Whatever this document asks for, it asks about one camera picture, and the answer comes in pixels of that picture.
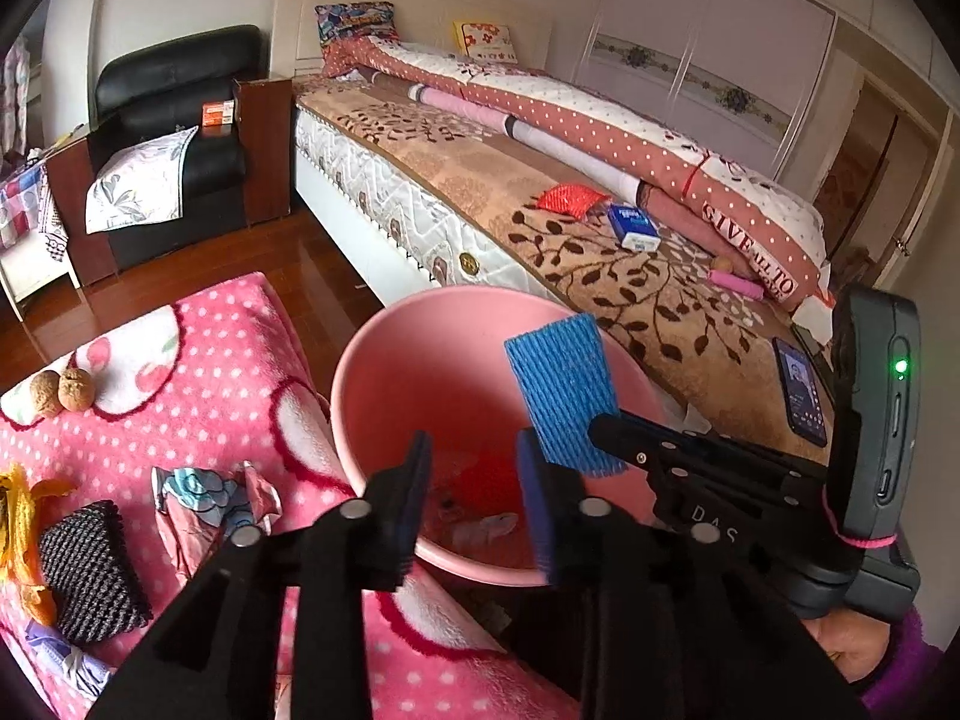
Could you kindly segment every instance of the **sliding wardrobe door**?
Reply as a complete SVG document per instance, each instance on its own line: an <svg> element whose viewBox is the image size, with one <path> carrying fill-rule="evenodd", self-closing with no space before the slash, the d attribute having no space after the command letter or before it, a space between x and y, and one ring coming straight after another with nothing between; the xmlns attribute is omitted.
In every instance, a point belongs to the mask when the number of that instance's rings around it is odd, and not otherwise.
<svg viewBox="0 0 960 720"><path fill-rule="evenodd" d="M663 119L670 90L707 0L602 0L577 81Z"/></svg>
<svg viewBox="0 0 960 720"><path fill-rule="evenodd" d="M809 0L709 0L669 124L774 175L832 25L833 15Z"/></svg>

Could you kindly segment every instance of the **brown bed blanket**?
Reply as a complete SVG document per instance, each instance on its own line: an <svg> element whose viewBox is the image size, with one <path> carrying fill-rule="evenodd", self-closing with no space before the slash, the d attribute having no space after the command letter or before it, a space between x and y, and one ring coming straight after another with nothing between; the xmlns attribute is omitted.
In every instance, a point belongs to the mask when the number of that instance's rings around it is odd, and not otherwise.
<svg viewBox="0 0 960 720"><path fill-rule="evenodd" d="M788 319L707 280L710 256L661 226L654 253L621 250L606 215L535 208L582 173L506 135L363 81L299 81L299 105L388 159L486 233L577 311L597 317L650 377L720 432L813 460L786 422L774 336ZM829 401L821 397L824 409ZM827 422L832 415L826 414Z"/></svg>

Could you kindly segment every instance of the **banana peel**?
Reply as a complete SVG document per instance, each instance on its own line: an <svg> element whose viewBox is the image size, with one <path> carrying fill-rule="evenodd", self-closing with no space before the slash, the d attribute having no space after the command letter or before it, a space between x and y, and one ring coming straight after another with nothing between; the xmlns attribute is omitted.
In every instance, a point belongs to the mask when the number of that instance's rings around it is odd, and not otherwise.
<svg viewBox="0 0 960 720"><path fill-rule="evenodd" d="M38 504L73 490L74 485L62 479L44 479L30 487L19 464L0 474L0 581L19 587L24 611L41 625L56 623L56 604L40 569Z"/></svg>

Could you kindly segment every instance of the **human hand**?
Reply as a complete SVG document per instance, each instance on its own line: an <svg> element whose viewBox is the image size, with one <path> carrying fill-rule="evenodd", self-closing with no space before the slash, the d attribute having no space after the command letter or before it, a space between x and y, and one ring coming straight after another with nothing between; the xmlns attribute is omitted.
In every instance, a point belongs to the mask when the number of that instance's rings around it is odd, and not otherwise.
<svg viewBox="0 0 960 720"><path fill-rule="evenodd" d="M862 680L877 668L890 644L887 623L850 608L836 608L826 617L800 622L849 683Z"/></svg>

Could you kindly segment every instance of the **purple sleeve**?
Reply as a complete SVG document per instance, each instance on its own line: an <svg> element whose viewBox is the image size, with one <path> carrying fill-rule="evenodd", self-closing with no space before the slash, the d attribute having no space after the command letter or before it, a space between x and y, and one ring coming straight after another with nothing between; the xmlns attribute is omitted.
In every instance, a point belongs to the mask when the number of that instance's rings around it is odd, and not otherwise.
<svg viewBox="0 0 960 720"><path fill-rule="evenodd" d="M923 626L915 608L901 624L891 627L890 646L892 651L880 674L862 694L863 703L877 720L900 717L943 655L923 641Z"/></svg>

